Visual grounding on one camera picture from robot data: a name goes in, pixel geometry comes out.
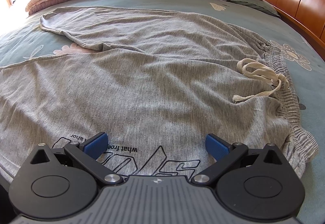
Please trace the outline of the grey sweatpants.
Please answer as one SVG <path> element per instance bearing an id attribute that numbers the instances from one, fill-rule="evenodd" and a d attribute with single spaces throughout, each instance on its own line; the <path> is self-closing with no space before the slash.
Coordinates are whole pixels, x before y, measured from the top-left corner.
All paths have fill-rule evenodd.
<path id="1" fill-rule="evenodd" d="M 193 176 L 212 164 L 204 138 L 279 146 L 301 176 L 318 150 L 301 127 L 280 48 L 214 17 L 163 10 L 62 7 L 40 17 L 81 54 L 1 68 L 1 176 L 33 147 L 106 132 L 100 161 L 129 176 Z"/>

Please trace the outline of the blue floral bed sheet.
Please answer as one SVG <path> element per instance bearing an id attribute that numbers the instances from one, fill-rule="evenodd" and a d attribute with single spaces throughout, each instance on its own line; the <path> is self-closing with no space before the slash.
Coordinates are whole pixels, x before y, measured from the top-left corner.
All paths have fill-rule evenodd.
<path id="1" fill-rule="evenodd" d="M 306 199 L 299 213 L 304 223 L 324 221 L 324 61 L 289 25 L 253 8 L 226 0 L 70 0 L 65 6 L 107 6 L 160 9 L 200 13 L 226 23 L 257 32 L 282 48 L 295 85 L 302 126 L 316 139 L 320 148 L 307 164 L 303 175 Z M 72 52 L 76 46 L 64 37 L 53 37 L 36 28 L 40 13 L 17 23 L 1 36 L 1 65 L 6 66 L 36 57 L 47 57 L 61 49 Z"/>

